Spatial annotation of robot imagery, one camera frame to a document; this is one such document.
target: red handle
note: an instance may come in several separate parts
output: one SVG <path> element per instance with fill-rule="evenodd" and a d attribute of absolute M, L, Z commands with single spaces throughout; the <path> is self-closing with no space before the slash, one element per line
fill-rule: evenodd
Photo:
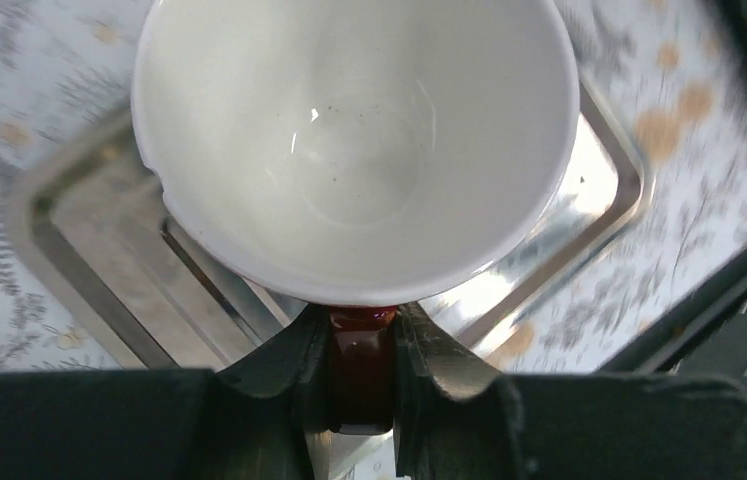
<path fill-rule="evenodd" d="M 333 308 L 329 348 L 330 429 L 378 435 L 394 422 L 396 307 Z"/>

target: floral tablecloth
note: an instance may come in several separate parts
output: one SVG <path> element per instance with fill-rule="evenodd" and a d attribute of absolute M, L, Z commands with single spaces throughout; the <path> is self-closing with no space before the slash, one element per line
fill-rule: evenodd
<path fill-rule="evenodd" d="M 126 97 L 149 3 L 0 0 L 0 370 L 117 367 L 16 259 L 3 212 L 23 169 Z M 494 356 L 511 371 L 595 369 L 747 244 L 747 83 L 711 2 L 557 3 L 656 192 Z M 391 478 L 389 452 L 377 455 L 350 476 Z"/>

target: metal tray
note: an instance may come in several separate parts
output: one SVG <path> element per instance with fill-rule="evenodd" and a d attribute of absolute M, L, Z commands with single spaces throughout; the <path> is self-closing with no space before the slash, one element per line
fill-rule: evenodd
<path fill-rule="evenodd" d="M 570 165 L 532 232 L 487 272 L 420 301 L 480 355 L 650 200 L 642 157 L 585 79 L 581 99 Z M 9 204 L 20 258 L 124 367 L 223 368 L 305 306 L 223 268 L 178 226 L 140 162 L 127 109 L 29 170 Z M 384 438 L 335 442 L 331 471 Z"/>

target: coffee mug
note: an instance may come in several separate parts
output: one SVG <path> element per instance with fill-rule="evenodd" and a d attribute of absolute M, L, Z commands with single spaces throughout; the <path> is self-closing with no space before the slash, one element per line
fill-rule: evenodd
<path fill-rule="evenodd" d="M 395 305 L 528 233 L 566 169 L 578 93 L 552 0 L 157 0 L 132 113 L 202 247 L 340 307 L 340 377 L 373 375 L 363 359 L 387 350 Z"/>

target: cup handle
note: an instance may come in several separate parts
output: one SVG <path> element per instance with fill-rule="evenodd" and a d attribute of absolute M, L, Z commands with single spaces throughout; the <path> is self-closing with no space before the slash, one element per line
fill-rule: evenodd
<path fill-rule="evenodd" d="M 329 429 L 379 435 L 393 428 L 397 307 L 329 309 Z"/>

